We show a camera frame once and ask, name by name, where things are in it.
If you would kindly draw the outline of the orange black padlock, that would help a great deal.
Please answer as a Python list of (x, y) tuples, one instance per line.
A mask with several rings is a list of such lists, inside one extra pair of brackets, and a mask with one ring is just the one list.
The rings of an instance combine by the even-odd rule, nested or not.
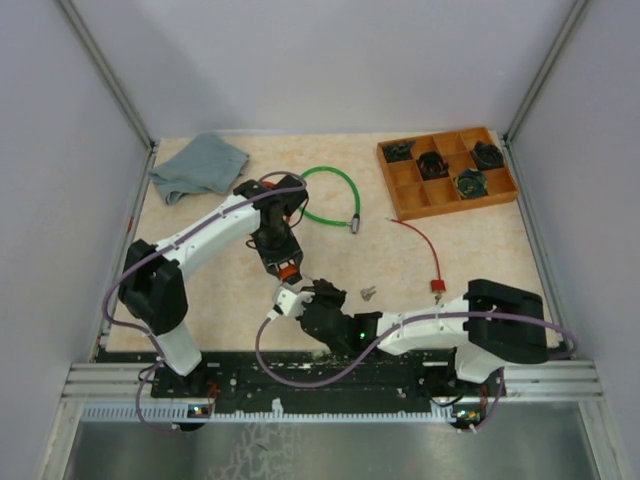
[(282, 283), (295, 285), (302, 280), (302, 275), (295, 264), (288, 264), (278, 270), (278, 277)]

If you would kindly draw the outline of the red cable padlock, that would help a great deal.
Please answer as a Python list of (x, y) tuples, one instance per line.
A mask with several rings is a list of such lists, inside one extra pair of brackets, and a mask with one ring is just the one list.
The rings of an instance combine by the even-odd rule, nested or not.
[(415, 226), (407, 222), (404, 222), (399, 219), (394, 219), (394, 218), (388, 218), (388, 221), (396, 225), (401, 225), (413, 231), (426, 242), (431, 252), (434, 265), (435, 265), (435, 275), (434, 275), (434, 278), (430, 281), (430, 290), (434, 295), (441, 296), (447, 290), (447, 288), (446, 288), (445, 280), (442, 276), (441, 264), (438, 257), (438, 253), (432, 241), (420, 229), (416, 228)]

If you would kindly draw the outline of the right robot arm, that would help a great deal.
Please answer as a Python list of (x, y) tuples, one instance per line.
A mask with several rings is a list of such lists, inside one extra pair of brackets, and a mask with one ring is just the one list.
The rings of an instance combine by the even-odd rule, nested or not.
[(414, 350), (453, 353), (448, 387), (470, 395), (501, 367), (543, 364), (550, 359), (545, 327), (511, 319), (514, 314), (543, 319), (542, 298), (486, 279), (468, 282), (463, 295), (427, 309), (347, 315), (346, 293), (328, 281), (307, 289), (296, 315), (304, 333), (336, 354), (359, 355), (368, 347), (398, 356)]

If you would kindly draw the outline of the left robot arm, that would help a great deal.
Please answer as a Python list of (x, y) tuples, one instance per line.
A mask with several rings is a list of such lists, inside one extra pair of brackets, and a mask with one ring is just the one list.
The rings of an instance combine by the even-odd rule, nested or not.
[(112, 295), (144, 325), (164, 363), (173, 370), (172, 383), (184, 395), (201, 394), (208, 373), (191, 337), (186, 283), (189, 277), (230, 245), (249, 237), (266, 272), (294, 285), (302, 280), (302, 249), (286, 219), (308, 200), (305, 180), (282, 172), (269, 187), (249, 180), (222, 204), (181, 232), (156, 243), (139, 239), (128, 248), (125, 269), (105, 300)]

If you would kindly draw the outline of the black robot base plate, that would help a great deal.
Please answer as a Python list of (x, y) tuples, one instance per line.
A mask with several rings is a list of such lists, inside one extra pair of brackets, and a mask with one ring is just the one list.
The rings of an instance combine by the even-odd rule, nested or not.
[(287, 414), (428, 413), (465, 401), (484, 405), (499, 375), (480, 384), (458, 380), (452, 353), (372, 353), (358, 366), (346, 355), (311, 351), (207, 352), (187, 377), (167, 367), (154, 375), (154, 399), (202, 398), (218, 413), (267, 413), (275, 400)]

